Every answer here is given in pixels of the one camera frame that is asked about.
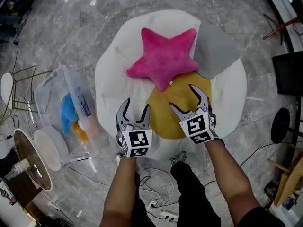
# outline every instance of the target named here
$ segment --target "electrical outlet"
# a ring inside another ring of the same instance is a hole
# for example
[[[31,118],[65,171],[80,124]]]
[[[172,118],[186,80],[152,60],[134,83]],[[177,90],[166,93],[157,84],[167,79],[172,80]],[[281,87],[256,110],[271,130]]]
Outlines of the electrical outlet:
[[[152,199],[152,200],[150,201],[150,203],[147,205],[146,211],[150,212],[150,211],[155,210],[155,208],[153,208],[152,205],[153,205],[153,206],[156,206],[158,203],[159,203],[158,199]]]
[[[169,211],[160,211],[160,215],[167,218],[168,220],[177,219],[179,216],[175,213],[169,212]]]

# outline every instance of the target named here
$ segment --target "orange cloth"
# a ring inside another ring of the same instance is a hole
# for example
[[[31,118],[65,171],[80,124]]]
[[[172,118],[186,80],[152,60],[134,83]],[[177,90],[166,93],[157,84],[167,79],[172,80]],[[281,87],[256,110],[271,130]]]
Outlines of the orange cloth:
[[[198,99],[190,90],[189,84],[200,88],[212,102],[212,88],[210,80],[195,72],[178,75],[173,79],[164,92],[156,87],[152,91],[146,104],[151,106],[150,126],[162,138],[182,139],[184,132],[179,124],[180,120],[171,110],[169,103],[174,103],[184,112],[197,109]]]

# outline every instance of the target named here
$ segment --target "black pants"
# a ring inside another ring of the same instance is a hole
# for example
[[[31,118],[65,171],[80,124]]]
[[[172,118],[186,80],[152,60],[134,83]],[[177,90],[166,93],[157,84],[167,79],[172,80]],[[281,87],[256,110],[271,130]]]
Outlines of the black pants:
[[[171,168],[171,174],[176,179],[181,193],[179,198],[178,227],[200,226],[201,217],[207,217],[209,225],[218,227],[221,219],[214,212],[206,198],[204,186],[191,170],[188,164],[177,162]],[[132,214],[131,227],[155,227],[146,213],[145,204],[139,196],[140,176],[135,174],[136,197]]]

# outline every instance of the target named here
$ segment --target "white round cushion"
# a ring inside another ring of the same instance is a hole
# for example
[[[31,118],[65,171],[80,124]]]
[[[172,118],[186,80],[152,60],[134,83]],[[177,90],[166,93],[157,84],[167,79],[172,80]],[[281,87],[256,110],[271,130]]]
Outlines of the white round cushion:
[[[126,70],[143,55],[141,29],[146,27],[172,38],[190,28],[198,32],[200,24],[199,19],[180,10],[157,11],[135,17],[123,24],[99,59],[95,70],[98,121],[112,137],[117,134],[115,117],[121,104],[130,97],[126,117],[133,122],[139,120],[155,87],[150,79],[130,78],[126,75]],[[195,48],[196,40],[190,51],[192,58]],[[217,115],[215,131],[223,138],[238,125],[244,106],[247,84],[241,61],[236,61],[212,79],[211,84],[212,108]],[[146,157],[169,159],[179,152],[182,144],[193,145],[193,142],[188,138],[163,139],[153,132],[152,147]]]
[[[14,85],[14,79],[12,74],[10,74],[9,72],[3,74],[2,78],[1,78],[1,97],[3,102],[8,105],[9,109],[12,109],[12,105],[13,105],[13,93],[12,93],[12,89],[13,89],[13,85]]]

